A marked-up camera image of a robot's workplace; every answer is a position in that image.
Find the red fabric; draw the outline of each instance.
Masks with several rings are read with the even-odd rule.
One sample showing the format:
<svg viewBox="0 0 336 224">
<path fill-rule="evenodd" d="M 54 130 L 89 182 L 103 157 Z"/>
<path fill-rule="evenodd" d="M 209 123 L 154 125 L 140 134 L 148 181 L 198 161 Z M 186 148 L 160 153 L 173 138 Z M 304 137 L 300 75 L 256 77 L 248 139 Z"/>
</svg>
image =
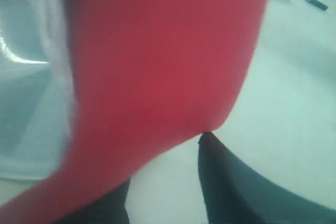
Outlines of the red fabric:
<svg viewBox="0 0 336 224">
<path fill-rule="evenodd" d="M 51 223 L 219 127 L 242 86 L 265 1 L 76 0 L 74 138 L 59 171 L 1 208 L 0 223 Z"/>
</svg>

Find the table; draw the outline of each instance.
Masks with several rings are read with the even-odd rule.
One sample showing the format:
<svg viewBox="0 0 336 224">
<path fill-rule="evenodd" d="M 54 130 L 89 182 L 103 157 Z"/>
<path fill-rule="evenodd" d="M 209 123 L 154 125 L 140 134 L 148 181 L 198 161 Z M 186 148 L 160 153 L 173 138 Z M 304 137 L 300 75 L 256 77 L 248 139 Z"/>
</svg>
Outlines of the table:
<svg viewBox="0 0 336 224">
<path fill-rule="evenodd" d="M 268 1 L 244 87 L 215 134 L 270 181 L 336 209 L 336 0 L 319 1 L 329 12 L 303 0 Z M 127 201 L 132 223 L 207 223 L 197 140 L 134 176 Z M 0 180 L 0 205 L 33 184 Z"/>
</svg>

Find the beige table surface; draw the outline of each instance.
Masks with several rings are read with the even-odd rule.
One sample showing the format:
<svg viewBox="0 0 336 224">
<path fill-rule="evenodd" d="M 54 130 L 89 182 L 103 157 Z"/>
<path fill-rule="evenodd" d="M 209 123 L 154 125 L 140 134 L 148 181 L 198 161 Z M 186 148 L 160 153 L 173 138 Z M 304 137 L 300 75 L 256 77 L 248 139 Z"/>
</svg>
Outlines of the beige table surface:
<svg viewBox="0 0 336 224">
<path fill-rule="evenodd" d="M 215 133 L 272 182 L 336 209 L 336 0 L 319 1 L 329 12 L 303 0 L 268 1 L 244 87 Z M 207 223 L 197 139 L 134 176 L 132 223 Z M 32 184 L 0 180 L 0 205 Z"/>
</svg>

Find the red object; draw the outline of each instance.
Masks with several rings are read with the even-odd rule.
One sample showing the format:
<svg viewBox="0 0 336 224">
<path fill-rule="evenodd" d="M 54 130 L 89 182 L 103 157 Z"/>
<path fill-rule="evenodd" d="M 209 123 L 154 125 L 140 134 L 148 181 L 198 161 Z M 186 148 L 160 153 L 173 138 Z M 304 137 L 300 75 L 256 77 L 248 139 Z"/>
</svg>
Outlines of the red object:
<svg viewBox="0 0 336 224">
<path fill-rule="evenodd" d="M 58 172 L 1 208 L 0 223 L 51 223 L 219 127 L 241 89 L 265 2 L 75 0 L 74 138 Z"/>
</svg>

